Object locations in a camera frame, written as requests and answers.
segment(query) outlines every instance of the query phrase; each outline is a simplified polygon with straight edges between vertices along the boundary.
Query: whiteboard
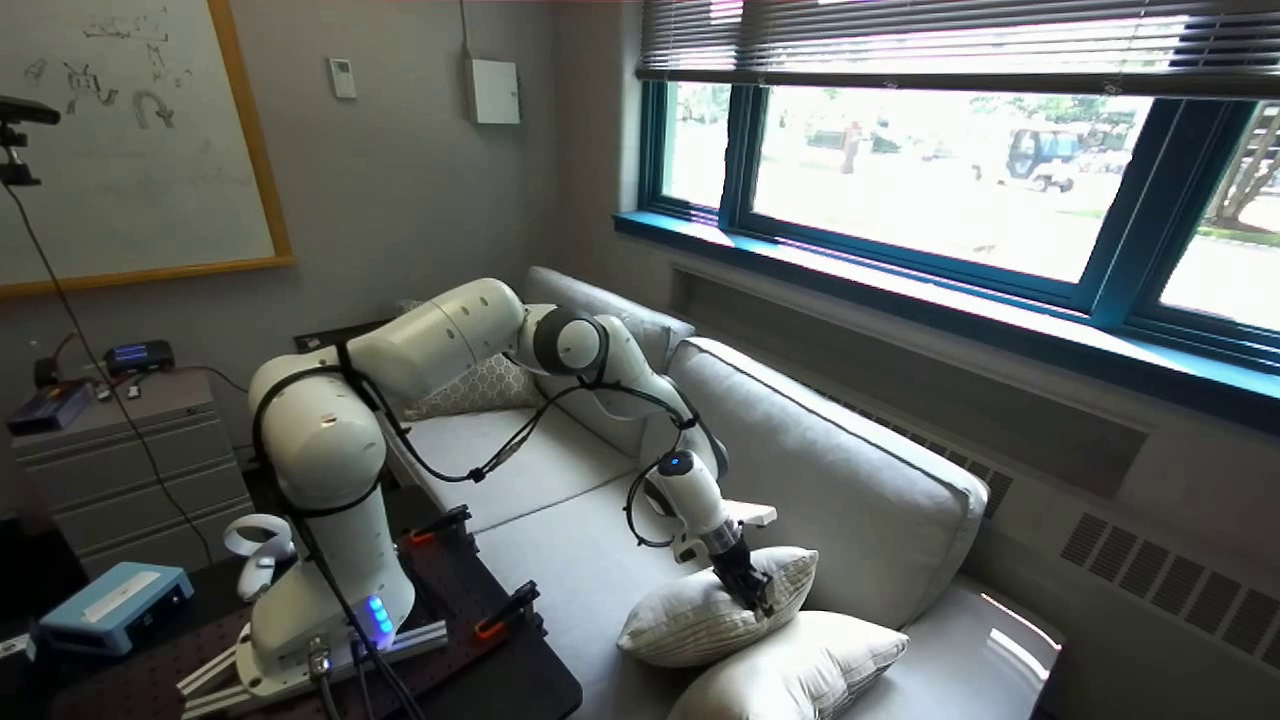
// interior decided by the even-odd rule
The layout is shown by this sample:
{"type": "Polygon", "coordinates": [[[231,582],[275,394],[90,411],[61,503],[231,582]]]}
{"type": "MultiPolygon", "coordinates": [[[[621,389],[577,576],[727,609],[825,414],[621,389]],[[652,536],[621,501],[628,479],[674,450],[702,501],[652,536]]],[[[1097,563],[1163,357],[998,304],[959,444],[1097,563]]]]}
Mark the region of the whiteboard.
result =
{"type": "MultiPolygon", "coordinates": [[[[63,111],[19,125],[39,178],[19,194],[63,287],[286,261],[225,0],[2,0],[0,95],[63,111]]],[[[0,290],[51,287],[2,202],[0,290]]]]}

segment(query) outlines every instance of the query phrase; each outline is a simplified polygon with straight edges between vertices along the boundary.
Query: wall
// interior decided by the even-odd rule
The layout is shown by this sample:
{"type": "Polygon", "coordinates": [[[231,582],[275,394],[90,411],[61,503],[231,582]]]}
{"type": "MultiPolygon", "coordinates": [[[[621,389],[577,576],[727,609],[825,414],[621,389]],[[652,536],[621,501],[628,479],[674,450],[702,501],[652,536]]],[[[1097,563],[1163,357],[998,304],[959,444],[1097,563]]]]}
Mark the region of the wall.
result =
{"type": "MultiPolygon", "coordinates": [[[[1267,717],[1280,707],[1280,653],[1261,661],[1261,648],[1280,648],[1276,611],[1256,628],[1256,653],[1223,645],[1223,632],[1251,599],[1248,591],[1280,594],[1280,440],[1116,384],[1045,366],[1016,350],[928,332],[911,318],[848,304],[841,307],[841,301],[785,278],[750,271],[740,274],[717,261],[689,261],[678,253],[659,253],[657,244],[621,240],[608,226],[608,216],[628,202],[628,178],[634,171],[628,147],[631,127],[615,115],[634,111],[634,84],[628,74],[628,12],[631,6],[608,12],[598,2],[568,2],[555,12],[561,89],[577,91],[577,101],[562,103],[577,107],[570,121],[562,121],[570,140],[562,137],[561,147],[562,210],[581,230],[561,237],[555,253],[631,297],[659,297],[672,287],[672,304],[698,318],[698,326],[765,350],[770,364],[848,403],[867,403],[878,414],[893,414],[894,409],[875,394],[875,377],[853,364],[859,340],[875,340],[883,346],[878,366],[893,366],[893,361],[928,361],[936,366],[959,366],[967,377],[1007,384],[1013,391],[1037,394],[1037,403],[1048,399],[1135,429],[1145,440],[1116,492],[1078,492],[1077,482],[1037,466],[1037,455],[987,455],[992,465],[1005,465],[1007,488],[967,570],[1037,609],[1066,636],[1057,681],[1057,707],[1066,720],[1267,717]],[[1172,555],[1188,555],[1208,567],[1178,611],[1158,611],[1152,609],[1152,594],[1116,589],[1099,581],[1097,567],[1073,567],[1064,559],[1064,543],[1085,512],[1131,530],[1139,543],[1158,543],[1172,555]],[[1205,632],[1193,628],[1188,616],[1194,616],[1194,604],[1210,594],[1210,581],[1241,581],[1241,591],[1227,599],[1218,620],[1208,620],[1210,632],[1205,632]]],[[[1022,429],[1016,411],[1007,411],[1005,423],[1013,435],[1022,429]]],[[[964,447],[964,429],[933,432],[964,447]]],[[[1087,465],[1091,447],[1073,444],[1073,435],[1059,444],[1087,465]]]]}
{"type": "MultiPolygon", "coordinates": [[[[514,274],[547,244],[561,208],[547,2],[468,0],[471,52],[518,63],[518,127],[468,125],[456,2],[235,0],[231,6],[296,268],[73,297],[97,346],[167,336],[179,361],[215,364],[245,384],[265,357],[286,346],[290,332],[372,318],[399,297],[478,271],[514,274]],[[328,52],[352,54],[356,103],[328,95],[328,52]]],[[[0,304],[2,403],[26,391],[30,340],[46,350],[63,332],[66,318],[46,297],[0,304]]],[[[215,394],[235,444],[246,444],[239,394],[225,384],[215,394]]],[[[6,450],[0,450],[0,506],[35,512],[13,482],[6,450]]]]}

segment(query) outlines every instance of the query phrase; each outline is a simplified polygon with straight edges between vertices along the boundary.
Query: window blinds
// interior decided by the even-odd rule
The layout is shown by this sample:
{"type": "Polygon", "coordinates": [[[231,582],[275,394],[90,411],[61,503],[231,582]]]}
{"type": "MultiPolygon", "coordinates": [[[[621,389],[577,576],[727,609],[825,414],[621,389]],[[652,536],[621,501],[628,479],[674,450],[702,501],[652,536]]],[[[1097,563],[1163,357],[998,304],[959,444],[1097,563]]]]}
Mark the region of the window blinds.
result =
{"type": "Polygon", "coordinates": [[[649,0],[640,74],[1280,95],[1280,0],[649,0]]]}

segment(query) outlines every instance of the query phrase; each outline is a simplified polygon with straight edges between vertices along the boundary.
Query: window frame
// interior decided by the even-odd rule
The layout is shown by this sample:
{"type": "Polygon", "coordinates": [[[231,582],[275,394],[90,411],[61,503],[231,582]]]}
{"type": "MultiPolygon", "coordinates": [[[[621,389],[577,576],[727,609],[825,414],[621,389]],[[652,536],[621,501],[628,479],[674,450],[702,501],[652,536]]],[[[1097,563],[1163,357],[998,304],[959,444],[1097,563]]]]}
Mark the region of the window frame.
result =
{"type": "Polygon", "coordinates": [[[1280,326],[1242,326],[1218,316],[1158,304],[1163,282],[1194,240],[1199,216],[1241,147],[1256,107],[1251,101],[1152,101],[1087,263],[1077,282],[1064,282],[754,210],[750,199],[769,121],[765,84],[733,89],[719,208],[669,199],[659,194],[662,111],[657,111],[669,101],[669,79],[644,79],[640,91],[640,210],[713,221],[722,237],[749,237],[765,244],[788,240],[800,246],[837,253],[848,263],[922,274],[933,282],[1045,316],[1066,316],[1103,332],[1131,332],[1248,366],[1280,366],[1280,326]]]}

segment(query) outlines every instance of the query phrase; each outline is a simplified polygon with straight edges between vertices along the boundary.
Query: window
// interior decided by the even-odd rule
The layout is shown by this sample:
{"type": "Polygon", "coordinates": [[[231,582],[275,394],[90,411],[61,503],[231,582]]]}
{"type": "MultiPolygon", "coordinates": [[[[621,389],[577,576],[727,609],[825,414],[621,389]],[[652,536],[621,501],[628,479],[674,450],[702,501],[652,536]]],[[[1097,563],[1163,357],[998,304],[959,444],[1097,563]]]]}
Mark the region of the window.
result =
{"type": "Polygon", "coordinates": [[[649,193],[1280,366],[1280,6],[649,0],[649,193]]]}

